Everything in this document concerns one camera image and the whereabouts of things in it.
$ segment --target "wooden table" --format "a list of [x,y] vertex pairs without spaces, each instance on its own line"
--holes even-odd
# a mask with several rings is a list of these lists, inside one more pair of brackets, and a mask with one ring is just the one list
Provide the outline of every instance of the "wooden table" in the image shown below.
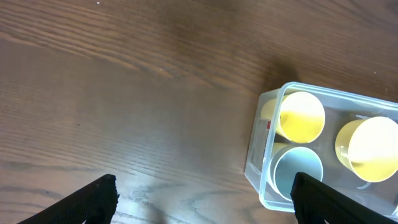
[[244,176],[260,93],[398,100],[398,2],[1,0],[0,223],[103,174],[114,223],[294,223]]

